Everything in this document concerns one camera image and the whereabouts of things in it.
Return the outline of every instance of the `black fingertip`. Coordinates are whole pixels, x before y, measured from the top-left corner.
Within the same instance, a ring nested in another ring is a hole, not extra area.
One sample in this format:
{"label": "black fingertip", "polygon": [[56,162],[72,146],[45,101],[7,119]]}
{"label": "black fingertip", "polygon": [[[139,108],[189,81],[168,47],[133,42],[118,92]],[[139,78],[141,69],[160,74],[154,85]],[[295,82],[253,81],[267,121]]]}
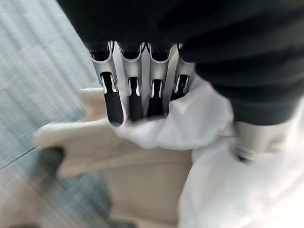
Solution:
{"label": "black fingertip", "polygon": [[162,97],[159,98],[158,96],[150,97],[149,99],[149,107],[148,107],[148,117],[156,117],[162,116],[163,109],[162,109]]}

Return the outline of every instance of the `white fabric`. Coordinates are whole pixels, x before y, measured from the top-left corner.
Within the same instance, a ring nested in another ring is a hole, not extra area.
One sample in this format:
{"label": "white fabric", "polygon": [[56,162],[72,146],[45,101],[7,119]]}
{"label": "white fabric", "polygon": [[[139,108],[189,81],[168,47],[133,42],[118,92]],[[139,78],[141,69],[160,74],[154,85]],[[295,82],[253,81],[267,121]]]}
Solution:
{"label": "white fabric", "polygon": [[[114,57],[117,67],[117,53]],[[207,82],[196,78],[169,110],[166,119],[136,126],[126,121],[115,132],[143,148],[195,148],[180,198],[179,228],[304,227],[303,125],[280,153],[245,165],[230,153],[234,138],[228,102]]]}

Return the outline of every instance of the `silver metal joint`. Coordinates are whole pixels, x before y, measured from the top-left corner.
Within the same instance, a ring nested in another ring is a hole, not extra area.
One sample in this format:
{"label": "silver metal joint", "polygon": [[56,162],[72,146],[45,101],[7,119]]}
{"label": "silver metal joint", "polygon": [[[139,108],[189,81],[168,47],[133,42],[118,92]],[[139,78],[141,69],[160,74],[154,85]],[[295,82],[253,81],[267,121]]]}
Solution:
{"label": "silver metal joint", "polygon": [[139,55],[135,59],[127,59],[123,56],[120,48],[120,54],[123,60],[123,70],[126,82],[129,83],[130,77],[138,78],[139,85],[142,85],[142,49],[140,48]]}
{"label": "silver metal joint", "polygon": [[103,72],[111,73],[112,87],[117,89],[117,86],[116,86],[117,85],[117,75],[116,75],[115,64],[113,61],[113,54],[112,54],[112,50],[110,47],[110,42],[108,43],[108,48],[109,48],[109,57],[104,61],[95,60],[91,56],[91,60],[93,62],[93,66],[96,71],[98,81],[101,84],[101,86],[104,88],[104,93],[106,93],[107,89],[105,88],[105,80],[102,79]]}
{"label": "silver metal joint", "polygon": [[162,80],[163,82],[166,81],[167,77],[167,71],[168,71],[168,64],[169,64],[169,59],[171,55],[171,49],[168,54],[168,58],[164,61],[157,61],[153,59],[152,57],[152,49],[151,45],[149,45],[150,49],[150,82],[152,82],[155,79]]}
{"label": "silver metal joint", "polygon": [[277,153],[286,142],[290,125],[291,121],[269,126],[235,122],[237,155],[247,160],[257,160]]}
{"label": "silver metal joint", "polygon": [[177,93],[178,91],[178,85],[180,82],[181,75],[188,76],[186,85],[183,89],[183,93],[186,94],[188,92],[188,88],[193,80],[193,75],[194,75],[194,68],[195,68],[195,63],[191,62],[185,62],[182,60],[182,58],[179,56],[176,70],[175,70],[175,76],[174,76],[174,92]]}

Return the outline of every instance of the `beige cloth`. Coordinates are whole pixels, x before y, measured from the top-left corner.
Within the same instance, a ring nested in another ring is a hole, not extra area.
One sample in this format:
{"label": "beige cloth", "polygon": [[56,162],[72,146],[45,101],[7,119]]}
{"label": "beige cloth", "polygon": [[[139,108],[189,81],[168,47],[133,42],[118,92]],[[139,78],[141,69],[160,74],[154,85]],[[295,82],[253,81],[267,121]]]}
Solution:
{"label": "beige cloth", "polygon": [[34,135],[35,145],[65,149],[57,176],[102,171],[113,203],[111,217],[130,220],[139,228],[175,228],[191,151],[142,149],[114,133],[101,89],[82,90],[81,100],[83,119],[50,123]]}

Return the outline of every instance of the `robotic hand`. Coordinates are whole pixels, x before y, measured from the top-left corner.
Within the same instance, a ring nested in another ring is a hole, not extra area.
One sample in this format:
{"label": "robotic hand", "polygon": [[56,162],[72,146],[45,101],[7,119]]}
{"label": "robotic hand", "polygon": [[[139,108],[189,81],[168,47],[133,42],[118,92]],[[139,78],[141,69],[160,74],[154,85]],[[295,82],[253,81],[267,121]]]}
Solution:
{"label": "robotic hand", "polygon": [[[149,43],[146,45],[150,53],[149,118],[164,115],[163,90],[171,47],[183,43],[172,100],[178,103],[187,93],[195,62],[196,73],[230,101],[238,139],[234,151],[241,161],[275,153],[286,140],[304,87],[303,34],[299,32],[303,27],[303,1],[294,4],[232,1],[224,5],[185,0],[57,1],[91,53],[113,125],[122,125],[124,112],[113,49],[108,42],[119,42],[132,122],[145,117],[141,43]],[[183,17],[185,12],[193,16]],[[197,101],[197,108],[203,105],[203,99]],[[199,124],[203,115],[199,112],[191,118]],[[176,124],[183,128],[183,121]],[[185,131],[181,140],[189,135],[191,132]]]}

